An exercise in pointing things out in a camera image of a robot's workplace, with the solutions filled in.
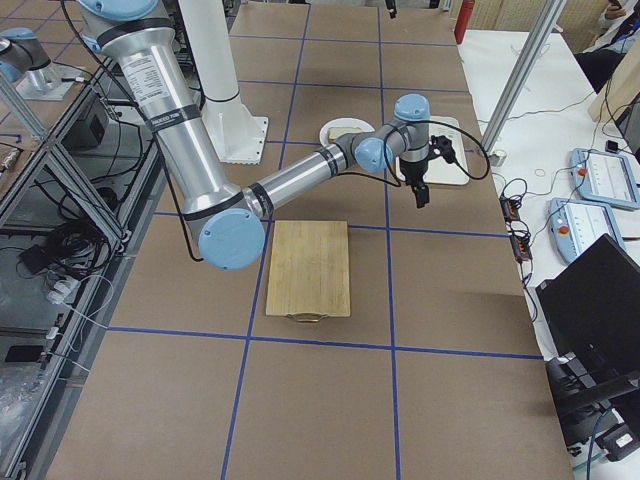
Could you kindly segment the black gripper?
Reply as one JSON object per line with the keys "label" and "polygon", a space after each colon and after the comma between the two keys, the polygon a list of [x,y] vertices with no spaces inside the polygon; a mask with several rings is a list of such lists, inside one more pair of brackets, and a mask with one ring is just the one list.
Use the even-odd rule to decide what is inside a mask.
{"label": "black gripper", "polygon": [[385,0],[385,8],[391,19],[395,19],[397,16],[397,5],[395,0]]}
{"label": "black gripper", "polygon": [[427,172],[427,162],[425,160],[417,162],[402,161],[402,175],[405,183],[412,187],[418,209],[426,207],[430,202],[429,187],[424,182],[424,175]]}

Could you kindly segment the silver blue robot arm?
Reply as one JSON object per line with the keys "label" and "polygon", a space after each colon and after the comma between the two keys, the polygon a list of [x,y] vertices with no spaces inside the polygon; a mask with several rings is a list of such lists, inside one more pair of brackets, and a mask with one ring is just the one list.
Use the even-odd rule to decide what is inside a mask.
{"label": "silver blue robot arm", "polygon": [[172,51],[174,30],[158,1],[84,1],[81,11],[99,52],[115,60],[147,127],[155,134],[184,197],[181,213],[203,259],[221,270],[247,267],[266,234],[261,218],[353,165],[378,173],[392,162],[418,206],[431,158],[427,99],[402,96],[390,123],[375,132],[347,133],[302,160],[246,188],[229,181],[205,122]]}
{"label": "silver blue robot arm", "polygon": [[[162,95],[185,85],[171,50],[172,21],[162,1],[82,1],[86,27],[81,37],[91,53],[116,60],[132,92],[158,90]],[[237,87],[225,11],[221,1],[180,1],[178,10],[204,91]],[[1,33],[1,73],[10,82],[27,72],[49,68],[51,59],[29,29]]]}

